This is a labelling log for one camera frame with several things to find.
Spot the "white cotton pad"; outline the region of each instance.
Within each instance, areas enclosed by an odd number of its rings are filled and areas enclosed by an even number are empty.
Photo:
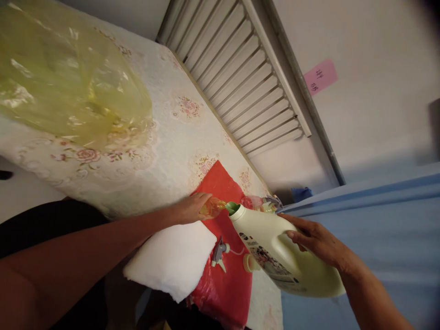
[[[201,221],[166,228],[141,246],[124,276],[167,292],[179,303],[196,288],[216,242]]]

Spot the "hand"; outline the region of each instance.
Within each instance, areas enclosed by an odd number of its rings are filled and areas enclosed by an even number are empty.
[[[184,225],[205,220],[205,216],[199,214],[203,204],[212,196],[210,193],[197,192],[194,195],[169,207],[170,216],[176,220],[176,225]]]
[[[278,214],[278,216],[293,223],[297,229],[302,231],[287,231],[287,236],[299,245],[301,251],[306,251],[305,248],[307,248],[326,264],[335,267],[341,274],[357,276],[359,272],[368,269],[352,250],[334,237],[323,225],[288,214]]]

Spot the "pink sticky note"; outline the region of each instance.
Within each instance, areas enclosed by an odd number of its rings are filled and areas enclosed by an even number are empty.
[[[332,83],[338,80],[333,61],[331,59],[326,59],[319,63],[304,75],[304,80],[306,81],[308,91],[312,96],[329,87]]]

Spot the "orange liquid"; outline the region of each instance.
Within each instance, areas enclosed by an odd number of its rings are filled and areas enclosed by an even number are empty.
[[[206,219],[213,219],[220,214],[220,212],[225,208],[225,205],[226,202],[218,199],[217,197],[211,197],[202,206],[200,214],[204,215]]]

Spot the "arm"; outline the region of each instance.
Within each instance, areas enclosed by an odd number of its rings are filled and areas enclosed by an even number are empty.
[[[348,300],[362,330],[411,330],[382,283],[363,261],[321,224],[287,214],[279,214],[302,230],[287,235],[302,251],[306,247],[341,275]]]
[[[204,220],[199,192],[149,214],[60,236],[0,259],[0,328],[47,329],[131,251],[164,228]]]

